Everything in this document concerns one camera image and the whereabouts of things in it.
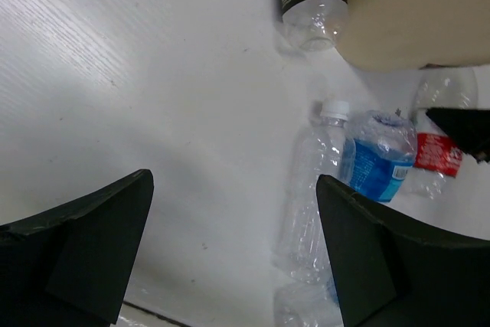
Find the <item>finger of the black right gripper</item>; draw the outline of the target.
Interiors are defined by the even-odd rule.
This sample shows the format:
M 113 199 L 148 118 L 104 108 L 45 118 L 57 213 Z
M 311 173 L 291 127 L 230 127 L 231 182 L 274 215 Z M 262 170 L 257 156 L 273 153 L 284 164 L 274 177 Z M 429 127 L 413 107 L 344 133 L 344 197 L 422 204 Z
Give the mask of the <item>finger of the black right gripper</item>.
M 466 155 L 477 163 L 489 163 L 489 109 L 455 109 L 433 107 L 426 116 Z

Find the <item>red labelled clear bottle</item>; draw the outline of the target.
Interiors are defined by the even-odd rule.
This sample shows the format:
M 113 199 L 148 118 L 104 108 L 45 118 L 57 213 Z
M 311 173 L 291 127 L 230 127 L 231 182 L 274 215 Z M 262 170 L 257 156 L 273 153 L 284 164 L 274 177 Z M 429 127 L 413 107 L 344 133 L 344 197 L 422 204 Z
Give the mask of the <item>red labelled clear bottle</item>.
M 437 199 L 456 178 L 463 154 L 426 115 L 430 108 L 475 109 L 478 83 L 471 68 L 426 70 L 413 100 L 410 119 L 417 133 L 417 155 L 401 187 L 404 194 Z

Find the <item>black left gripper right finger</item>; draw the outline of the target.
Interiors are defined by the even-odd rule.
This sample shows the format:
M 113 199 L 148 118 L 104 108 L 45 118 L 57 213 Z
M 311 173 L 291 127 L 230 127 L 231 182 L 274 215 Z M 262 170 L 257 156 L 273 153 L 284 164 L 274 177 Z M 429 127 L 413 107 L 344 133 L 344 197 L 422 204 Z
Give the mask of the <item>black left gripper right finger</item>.
M 329 175 L 318 209 L 346 326 L 487 326 L 489 243 L 423 223 Z

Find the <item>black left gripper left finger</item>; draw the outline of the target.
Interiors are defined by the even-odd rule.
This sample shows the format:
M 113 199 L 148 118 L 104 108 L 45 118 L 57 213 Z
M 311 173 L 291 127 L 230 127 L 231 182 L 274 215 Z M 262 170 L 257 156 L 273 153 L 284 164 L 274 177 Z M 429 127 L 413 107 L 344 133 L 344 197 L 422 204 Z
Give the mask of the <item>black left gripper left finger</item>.
M 140 169 L 81 198 L 1 226 L 3 326 L 116 324 L 154 178 Z

